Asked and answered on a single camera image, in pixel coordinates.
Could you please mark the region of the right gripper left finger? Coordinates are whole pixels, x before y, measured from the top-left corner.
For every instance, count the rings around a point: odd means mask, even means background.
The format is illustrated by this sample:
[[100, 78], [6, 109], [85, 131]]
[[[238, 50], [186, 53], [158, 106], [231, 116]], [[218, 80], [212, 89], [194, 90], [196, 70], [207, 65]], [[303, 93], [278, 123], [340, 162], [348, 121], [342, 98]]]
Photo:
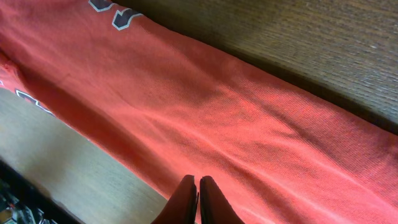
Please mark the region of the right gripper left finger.
[[194, 224], [198, 203], [197, 193], [194, 176], [184, 176], [151, 224]]

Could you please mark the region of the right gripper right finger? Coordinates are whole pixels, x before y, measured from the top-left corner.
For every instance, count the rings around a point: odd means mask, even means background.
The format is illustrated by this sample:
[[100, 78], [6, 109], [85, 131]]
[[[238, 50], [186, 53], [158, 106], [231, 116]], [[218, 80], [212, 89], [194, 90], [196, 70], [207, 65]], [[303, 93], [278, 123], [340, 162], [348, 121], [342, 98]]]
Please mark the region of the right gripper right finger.
[[200, 180], [202, 224], [244, 224], [211, 176]]

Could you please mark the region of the orange-red t-shirt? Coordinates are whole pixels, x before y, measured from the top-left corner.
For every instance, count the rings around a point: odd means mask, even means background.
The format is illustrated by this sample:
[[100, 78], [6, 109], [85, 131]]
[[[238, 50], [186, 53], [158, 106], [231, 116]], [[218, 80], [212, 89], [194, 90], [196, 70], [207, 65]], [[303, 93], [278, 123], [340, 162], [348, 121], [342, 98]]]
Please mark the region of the orange-red t-shirt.
[[396, 223], [397, 136], [111, 1], [2, 1], [1, 87], [164, 197], [212, 176], [246, 223]]

